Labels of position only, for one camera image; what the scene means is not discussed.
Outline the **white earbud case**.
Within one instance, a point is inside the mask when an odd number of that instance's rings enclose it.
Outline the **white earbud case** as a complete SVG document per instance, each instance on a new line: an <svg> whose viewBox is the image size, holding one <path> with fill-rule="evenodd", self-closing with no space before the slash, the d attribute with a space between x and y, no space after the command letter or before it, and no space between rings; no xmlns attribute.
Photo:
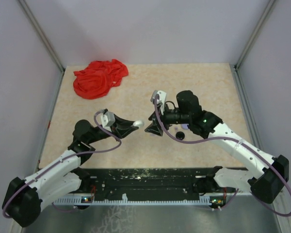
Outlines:
<svg viewBox="0 0 291 233"><path fill-rule="evenodd" d="M137 120L133 123L133 126L134 127L138 127L138 128L141 128L145 125L145 123L142 121L142 120Z"/></svg>

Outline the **purple earbud case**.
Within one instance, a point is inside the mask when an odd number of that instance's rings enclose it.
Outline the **purple earbud case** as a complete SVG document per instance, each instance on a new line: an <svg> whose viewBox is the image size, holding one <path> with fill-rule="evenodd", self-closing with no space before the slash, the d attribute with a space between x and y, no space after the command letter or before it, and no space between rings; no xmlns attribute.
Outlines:
<svg viewBox="0 0 291 233"><path fill-rule="evenodd" d="M189 130L189 125L188 124L181 124L181 127L184 130Z"/></svg>

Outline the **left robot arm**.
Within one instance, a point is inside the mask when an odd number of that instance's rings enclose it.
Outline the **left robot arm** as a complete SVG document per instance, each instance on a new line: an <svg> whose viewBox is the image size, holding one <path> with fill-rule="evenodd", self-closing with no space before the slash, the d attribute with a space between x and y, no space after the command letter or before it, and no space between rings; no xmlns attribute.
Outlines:
<svg viewBox="0 0 291 233"><path fill-rule="evenodd" d="M118 144L104 152L113 151L121 146L123 138L144 125L142 120L122 119L107 109L95 113L94 122L96 126L79 120L72 143L56 160L24 179L16 177L10 181L2 204L5 218L25 228L58 198L77 190L88 191L91 180L80 166L99 153L91 144L112 137Z"/></svg>

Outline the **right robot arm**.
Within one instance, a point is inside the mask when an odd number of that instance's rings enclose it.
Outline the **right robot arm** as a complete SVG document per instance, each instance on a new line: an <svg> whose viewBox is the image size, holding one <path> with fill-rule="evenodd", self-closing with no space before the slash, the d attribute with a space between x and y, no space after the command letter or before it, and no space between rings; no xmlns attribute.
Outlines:
<svg viewBox="0 0 291 233"><path fill-rule="evenodd" d="M155 106L149 117L152 123L147 133L162 136L171 125L186 124L202 142L210 141L233 158L240 161L245 170L216 167L207 179L207 187L218 192L223 187L232 187L251 192L258 200L271 204L289 180L289 161L283 156L275 157L256 148L235 132L221 118L202 109L198 97L190 90L181 91L176 96L178 106L169 109L166 93L153 92L151 102Z"/></svg>

